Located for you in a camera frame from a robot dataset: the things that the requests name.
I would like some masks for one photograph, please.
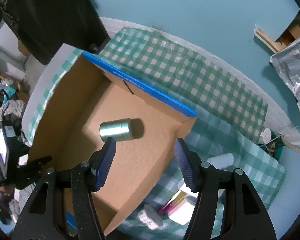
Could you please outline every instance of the beige hose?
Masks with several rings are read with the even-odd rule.
[[[300,147],[298,147],[298,146],[296,146],[296,145],[294,145],[294,144],[292,144],[292,143],[286,141],[286,140],[284,139],[284,136],[282,136],[282,142],[283,142],[287,147],[289,147],[290,149],[294,150],[294,151],[297,152],[297,153],[300,153]]]

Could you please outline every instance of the blue wall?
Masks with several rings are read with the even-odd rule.
[[[183,38],[227,61],[268,93],[295,126],[294,96],[269,65],[255,26],[276,40],[299,11],[294,0],[94,0],[101,17],[135,22]]]

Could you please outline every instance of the cardboard piece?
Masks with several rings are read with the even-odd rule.
[[[102,148],[102,122],[124,118],[141,119],[144,135],[117,142],[106,184],[92,193],[106,235],[146,197],[173,158],[174,141],[189,133],[195,117],[186,117],[81,55],[56,86],[29,152],[29,161],[51,155],[49,166],[73,168]],[[66,207],[73,214],[70,190]]]

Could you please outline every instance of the gingham cloth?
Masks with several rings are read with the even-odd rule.
[[[199,105],[207,109],[258,142],[267,104],[197,52],[159,32],[126,28],[111,39],[99,57],[179,101],[188,99],[191,108]]]
[[[186,137],[189,149],[197,152],[202,161],[207,161],[212,156],[232,153],[234,155],[234,165],[228,167],[227,170],[233,171],[234,168],[243,169],[268,209],[286,177],[287,172],[284,167],[257,145],[245,138],[229,123],[210,114],[201,107],[197,107],[196,111],[198,112],[198,118],[191,132]],[[182,173],[178,162],[176,159],[173,159],[143,203],[118,229],[136,239],[142,240],[182,239],[188,224],[184,226],[179,225],[165,215],[162,216],[163,225],[158,229],[150,230],[137,217],[144,204],[149,204],[158,210],[167,203],[177,192],[178,182],[181,179]],[[220,234],[223,207],[219,199],[212,238]]]

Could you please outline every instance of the white label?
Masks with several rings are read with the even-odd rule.
[[[6,131],[6,136],[7,137],[15,137],[16,136],[16,133],[14,132],[13,126],[11,126],[11,125],[5,126],[4,130]]]

